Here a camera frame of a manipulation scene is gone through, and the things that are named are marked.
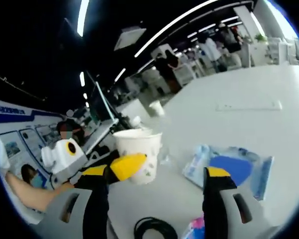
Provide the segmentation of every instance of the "white table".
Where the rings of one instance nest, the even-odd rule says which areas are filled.
[[[275,100],[281,102],[281,111],[215,110],[219,103],[254,106]],[[196,79],[164,109],[165,119],[152,119],[148,124],[163,131],[163,143],[181,166],[202,143],[241,146],[274,156],[262,205],[273,225],[289,220],[299,205],[299,66],[254,67]],[[133,238],[134,224],[146,216],[170,222],[180,235],[199,215],[200,193],[176,173],[159,169],[152,184],[136,186],[126,181],[114,185],[109,193],[109,218],[119,239]]]
[[[100,143],[101,140],[110,132],[110,128],[118,122],[118,119],[115,119],[114,121],[111,119],[103,121],[82,146],[82,150],[85,152],[85,154],[89,154],[93,148],[98,145],[98,143]]]

